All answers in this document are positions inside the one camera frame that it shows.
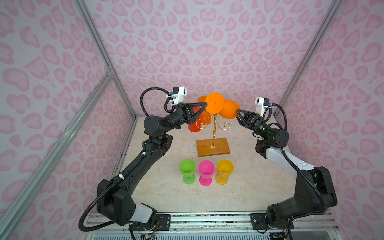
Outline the orange back wine glass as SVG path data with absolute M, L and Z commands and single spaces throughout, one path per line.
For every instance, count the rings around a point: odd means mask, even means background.
M 198 99 L 199 103 L 205 102 L 206 96 L 202 96 Z M 212 122 L 211 114 L 208 113 L 206 110 L 199 116 L 198 123 L 203 127 L 208 126 Z

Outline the pink wine glass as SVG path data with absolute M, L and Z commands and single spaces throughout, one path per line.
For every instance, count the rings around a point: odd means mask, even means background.
M 215 173 L 215 165 L 211 161 L 202 161 L 199 164 L 199 182 L 202 186 L 208 187 L 212 184 L 212 177 Z

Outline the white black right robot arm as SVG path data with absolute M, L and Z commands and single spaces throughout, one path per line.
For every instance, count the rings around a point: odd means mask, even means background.
M 282 202 L 268 206 L 266 224 L 277 228 L 292 220 L 311 215 L 323 215 L 338 203 L 330 171 L 315 167 L 285 149 L 289 133 L 280 124 L 267 124 L 258 113 L 237 111 L 237 121 L 258 137 L 256 152 L 277 164 L 295 180 L 294 195 Z

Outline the yellow wine glass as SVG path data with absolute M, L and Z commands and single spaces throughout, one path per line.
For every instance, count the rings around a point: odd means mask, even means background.
M 234 164 L 226 159 L 220 160 L 217 164 L 216 182 L 219 185 L 227 184 L 230 175 L 234 171 Z

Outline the orange front wine glass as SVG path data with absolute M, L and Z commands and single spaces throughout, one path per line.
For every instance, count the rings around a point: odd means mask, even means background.
M 211 115 L 219 114 L 225 119 L 234 119 L 237 117 L 237 110 L 240 109 L 238 103 L 224 99 L 224 97 L 219 93 L 212 93 L 208 95 L 205 99 L 207 103 L 206 111 Z

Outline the green wine glass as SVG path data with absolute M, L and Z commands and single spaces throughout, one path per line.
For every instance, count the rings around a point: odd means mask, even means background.
M 192 159 L 184 159 L 179 165 L 179 169 L 183 175 L 183 182 L 187 185 L 192 185 L 195 180 L 196 164 Z

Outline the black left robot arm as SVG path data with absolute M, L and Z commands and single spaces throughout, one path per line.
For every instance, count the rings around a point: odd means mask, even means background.
M 168 132 L 180 129 L 183 124 L 194 124 L 207 107 L 202 103 L 179 103 L 175 111 L 165 117 L 147 116 L 144 133 L 148 139 L 142 142 L 142 150 L 136 158 L 111 180 L 98 185 L 97 212 L 109 221 L 93 227 L 93 230 L 117 224 L 141 223 L 152 229 L 157 211 L 145 204 L 136 204 L 132 194 L 148 170 L 171 148 L 173 136 Z

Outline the red wine glass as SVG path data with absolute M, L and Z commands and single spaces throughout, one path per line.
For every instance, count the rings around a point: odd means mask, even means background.
M 193 107 L 193 110 L 194 110 L 194 113 L 196 114 L 199 110 L 201 109 L 200 106 L 198 107 Z M 201 123 L 200 122 L 196 122 L 194 124 L 191 124 L 191 125 L 188 125 L 188 129 L 190 132 L 192 133 L 197 133 L 201 130 Z

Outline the orange wine glass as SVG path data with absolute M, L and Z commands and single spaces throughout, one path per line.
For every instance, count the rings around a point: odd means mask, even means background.
M 198 99 L 199 103 L 205 102 L 206 96 L 202 96 Z M 208 126 L 212 122 L 211 114 L 208 113 L 206 110 L 199 116 L 198 123 L 203 127 Z
M 238 103 L 224 99 L 224 97 L 219 93 L 212 93 L 208 95 L 205 99 L 207 103 L 206 111 L 211 115 L 219 114 L 225 119 L 234 119 L 237 117 L 237 110 L 240 109 Z

